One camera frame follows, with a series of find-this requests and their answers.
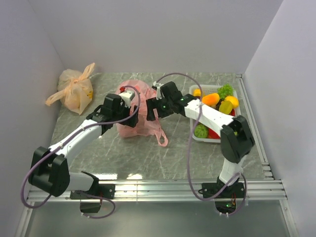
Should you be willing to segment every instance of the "plastic bag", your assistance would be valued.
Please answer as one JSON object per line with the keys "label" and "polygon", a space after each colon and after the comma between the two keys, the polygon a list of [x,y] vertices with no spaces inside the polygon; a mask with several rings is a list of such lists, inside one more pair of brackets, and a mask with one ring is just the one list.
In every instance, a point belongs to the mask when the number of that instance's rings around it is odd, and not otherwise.
{"label": "plastic bag", "polygon": [[63,71],[59,77],[58,92],[51,95],[45,104],[50,106],[60,100],[66,108],[81,115],[92,100],[93,89],[89,76],[94,66],[95,63],[88,65],[83,73],[71,69]]}
{"label": "plastic bag", "polygon": [[[149,136],[155,135],[160,146],[167,146],[168,139],[163,129],[161,128],[160,122],[158,121],[157,111],[154,110],[156,120],[147,121],[147,105],[146,100],[156,96],[157,92],[152,89],[149,85],[141,80],[127,80],[121,83],[116,90],[116,94],[120,94],[120,88],[125,85],[132,85],[140,93],[141,103],[138,111],[138,123],[136,127],[129,127],[117,123],[118,133],[121,137],[133,137],[136,135]],[[131,102],[131,107],[134,108],[134,105],[138,105],[138,97],[135,95],[135,98]]]}

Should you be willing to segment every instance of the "marble surface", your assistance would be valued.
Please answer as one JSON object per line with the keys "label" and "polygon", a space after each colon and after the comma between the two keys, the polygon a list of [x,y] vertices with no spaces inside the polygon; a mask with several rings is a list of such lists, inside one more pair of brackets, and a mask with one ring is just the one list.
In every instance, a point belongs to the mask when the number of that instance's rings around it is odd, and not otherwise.
{"label": "marble surface", "polygon": [[[230,83],[240,99],[241,114],[247,119],[245,104],[235,74],[188,73],[200,84],[224,85]],[[139,79],[152,85],[153,81],[164,73],[105,73],[91,78],[94,97],[88,108],[79,116],[62,106],[52,144],[62,140],[76,129],[99,104],[103,103],[108,93],[114,93],[118,85],[128,79]],[[162,83],[174,81],[183,94],[189,93],[194,84],[183,76],[169,76]],[[188,118],[173,114],[160,119],[169,143],[167,147],[158,145],[156,137],[136,136],[121,138],[116,126],[96,139],[74,159],[71,172],[87,171],[98,174],[103,179],[184,179],[186,178],[186,153],[190,122]],[[218,144],[194,141],[191,151],[191,174],[195,179],[215,179],[219,175],[223,156]],[[258,154],[254,147],[244,164],[244,174],[248,179],[262,179],[264,173]]]}

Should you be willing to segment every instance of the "gray floor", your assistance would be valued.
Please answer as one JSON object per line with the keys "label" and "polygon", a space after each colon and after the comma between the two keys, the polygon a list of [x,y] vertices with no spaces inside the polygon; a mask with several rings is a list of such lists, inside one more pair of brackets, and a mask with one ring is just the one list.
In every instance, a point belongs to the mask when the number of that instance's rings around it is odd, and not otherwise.
{"label": "gray floor", "polygon": [[[163,73],[112,73],[98,74],[91,79],[94,98],[85,112],[79,116],[64,107],[61,108],[52,144],[66,137],[76,129],[108,93],[114,93],[122,81],[143,80],[152,85]],[[200,84],[224,85],[230,83],[237,91],[241,114],[247,119],[245,104],[235,74],[189,73]],[[194,82],[182,76],[170,76],[162,83],[174,81],[183,94],[189,93]],[[186,178],[186,151],[190,133],[188,118],[171,115],[160,120],[169,144],[160,147],[154,136],[120,138],[116,127],[108,130],[102,138],[96,139],[83,148],[71,164],[72,172],[87,171],[100,174],[103,179],[184,179]],[[191,173],[192,177],[216,178],[222,168],[223,156],[218,144],[193,142]],[[244,162],[244,174],[248,179],[264,178],[261,161],[256,147]]]}
{"label": "gray floor", "polygon": [[[279,201],[251,201],[228,219],[214,202],[117,203],[100,220],[81,217],[78,202],[49,202],[32,213],[27,237],[289,237]],[[111,206],[103,204],[100,215]]]}

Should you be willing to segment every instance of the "beige plastic bag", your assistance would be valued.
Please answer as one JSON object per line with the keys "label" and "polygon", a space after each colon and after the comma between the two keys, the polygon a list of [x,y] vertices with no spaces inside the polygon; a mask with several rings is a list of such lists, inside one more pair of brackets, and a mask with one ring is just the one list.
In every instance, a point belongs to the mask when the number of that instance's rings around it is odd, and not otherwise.
{"label": "beige plastic bag", "polygon": [[60,100],[66,108],[81,115],[92,100],[93,89],[89,76],[94,66],[95,63],[88,65],[83,73],[71,69],[63,71],[59,77],[58,92],[51,95],[45,104],[50,106]]}

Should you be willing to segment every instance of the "tomato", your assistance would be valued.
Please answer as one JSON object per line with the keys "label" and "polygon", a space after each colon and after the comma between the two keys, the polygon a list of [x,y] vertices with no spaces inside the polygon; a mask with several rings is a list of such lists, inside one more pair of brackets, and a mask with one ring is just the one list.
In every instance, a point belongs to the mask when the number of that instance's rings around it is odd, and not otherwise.
{"label": "tomato", "polygon": [[229,115],[231,115],[231,116],[234,116],[234,117],[235,117],[235,116],[236,116],[235,110],[233,109]]}
{"label": "tomato", "polygon": [[216,132],[214,132],[212,129],[208,129],[208,137],[207,138],[211,138],[211,139],[221,139],[219,135],[217,135]]}

